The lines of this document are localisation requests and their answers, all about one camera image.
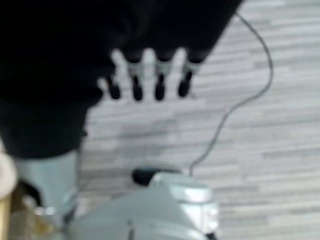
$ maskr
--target gray striped floor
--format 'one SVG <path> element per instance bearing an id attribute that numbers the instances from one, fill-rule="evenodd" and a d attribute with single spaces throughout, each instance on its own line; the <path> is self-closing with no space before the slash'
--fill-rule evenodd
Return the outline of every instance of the gray striped floor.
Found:
<path id="1" fill-rule="evenodd" d="M 230 118 L 195 177 L 213 187 L 221 205 L 220 240 L 319 240 L 320 1 L 248 0 L 240 13 L 271 49 L 274 85 Z M 261 45 L 236 18 L 186 100 L 176 95 L 183 57 L 180 50 L 166 101 L 157 103 L 154 56 L 146 52 L 147 93 L 137 104 L 115 54 L 124 96 L 117 102 L 106 96 L 87 121 L 84 207 L 137 190 L 130 179 L 134 166 L 164 162 L 186 169 L 205 150 L 224 111 L 268 77 Z"/>

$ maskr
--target silver metal part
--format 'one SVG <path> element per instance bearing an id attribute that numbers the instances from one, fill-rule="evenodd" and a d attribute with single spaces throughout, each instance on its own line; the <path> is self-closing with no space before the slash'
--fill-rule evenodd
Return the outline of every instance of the silver metal part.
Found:
<path id="1" fill-rule="evenodd" d="M 24 202 L 58 229 L 65 227 L 66 217 L 76 207 L 77 163 L 76 151 L 46 159 L 15 160 L 19 178 L 38 191 L 41 205 L 32 195 L 24 198 Z"/>
<path id="2" fill-rule="evenodd" d="M 65 233 L 35 240 L 207 240 L 173 199 L 154 186 L 105 203 L 75 219 Z"/>
<path id="3" fill-rule="evenodd" d="M 128 73 L 130 77 L 138 77 L 139 80 L 144 78 L 144 62 L 129 62 L 126 61 Z"/>
<path id="4" fill-rule="evenodd" d="M 219 227 L 219 206 L 207 185 L 179 174 L 156 173 L 149 186 L 167 186 L 174 199 L 204 234 L 214 233 Z"/>
<path id="5" fill-rule="evenodd" d="M 163 74 L 165 77 L 168 76 L 171 72 L 173 65 L 173 61 L 160 61 L 159 59 L 156 59 L 155 61 L 155 73 L 157 75 Z"/>

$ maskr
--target cable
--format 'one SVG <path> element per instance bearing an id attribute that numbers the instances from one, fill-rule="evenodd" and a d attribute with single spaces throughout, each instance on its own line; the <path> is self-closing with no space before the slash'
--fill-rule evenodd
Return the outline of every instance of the cable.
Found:
<path id="1" fill-rule="evenodd" d="M 229 119 L 229 117 L 239 108 L 243 107 L 244 105 L 260 98 L 261 96 L 263 96 L 271 87 L 273 80 L 274 80 L 274 62 L 270 53 L 270 50 L 265 42 L 265 40 L 263 39 L 263 37 L 258 33 L 258 31 L 243 17 L 240 15 L 240 13 L 236 12 L 235 15 L 241 20 L 241 22 L 256 36 L 256 38 L 259 40 L 259 42 L 261 43 L 261 45 L 263 46 L 263 49 L 265 51 L 266 57 L 267 57 L 267 61 L 268 61 L 268 66 L 269 66 L 269 78 L 267 81 L 267 84 L 256 94 L 247 97 L 245 99 L 243 99 L 242 101 L 238 102 L 237 104 L 235 104 L 234 106 L 232 106 L 231 108 L 229 108 L 228 111 L 226 111 L 226 113 L 222 116 L 222 119 L 213 135 L 212 140 L 210 141 L 208 147 L 206 148 L 205 152 L 196 160 L 194 160 L 190 166 L 189 166 L 189 176 L 193 176 L 194 174 L 194 168 L 196 166 L 198 166 L 199 164 L 203 163 L 206 158 L 208 157 L 208 155 L 211 153 L 211 151 L 215 148 L 218 140 L 219 140 L 219 136 L 221 131 L 223 130 L 225 123 L 227 122 L 227 120 Z"/>

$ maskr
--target gold object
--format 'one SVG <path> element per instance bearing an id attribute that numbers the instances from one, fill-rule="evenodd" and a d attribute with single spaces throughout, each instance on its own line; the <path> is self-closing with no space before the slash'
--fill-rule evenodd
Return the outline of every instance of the gold object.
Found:
<path id="1" fill-rule="evenodd" d="M 0 199 L 0 240 L 7 240 L 9 230 L 11 198 Z"/>

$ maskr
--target black cloth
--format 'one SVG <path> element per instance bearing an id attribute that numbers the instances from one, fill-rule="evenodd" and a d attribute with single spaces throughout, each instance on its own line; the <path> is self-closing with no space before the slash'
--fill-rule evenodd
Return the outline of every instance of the black cloth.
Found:
<path id="1" fill-rule="evenodd" d="M 0 136 L 9 154 L 79 146 L 115 48 L 212 48 L 241 0 L 1 0 Z"/>

